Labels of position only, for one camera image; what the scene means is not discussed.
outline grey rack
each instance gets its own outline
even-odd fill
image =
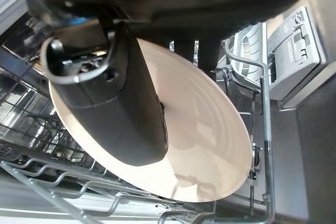
[[[261,62],[242,59],[234,56],[229,50],[229,41],[226,42],[225,51],[228,58],[246,64],[258,66],[262,69],[260,78],[261,89],[253,90],[251,111],[240,112],[242,116],[250,117],[251,140],[254,136],[254,109],[256,95],[260,94],[263,107],[265,141],[263,152],[265,155],[266,188],[263,201],[254,199],[254,186],[250,187],[250,197],[236,195],[237,198],[249,202],[250,215],[246,218],[219,217],[216,202],[213,211],[200,212],[183,202],[163,199],[149,192],[140,190],[121,178],[110,173],[97,161],[90,157],[66,131],[49,97],[42,95],[25,82],[25,77],[34,71],[34,62],[29,60],[29,65],[21,76],[3,70],[2,74],[13,79],[12,87],[2,94],[0,104],[6,104],[6,114],[0,118],[0,131],[3,132],[0,140],[0,166],[20,182],[33,189],[37,194],[59,207],[64,212],[72,215],[83,223],[101,223],[100,218],[114,213],[120,202],[127,200],[147,202],[165,208],[159,223],[163,224],[167,218],[183,219],[194,224],[197,223],[272,223],[275,215],[274,178],[271,153],[271,128],[270,128],[270,101],[268,85],[268,69]],[[228,93],[232,85],[230,65],[221,69],[224,75],[225,87]],[[257,155],[260,149],[254,148]],[[108,211],[92,211],[75,207],[65,199],[76,199],[87,191],[109,196],[111,207]],[[255,204],[266,207],[265,215],[256,217]]]

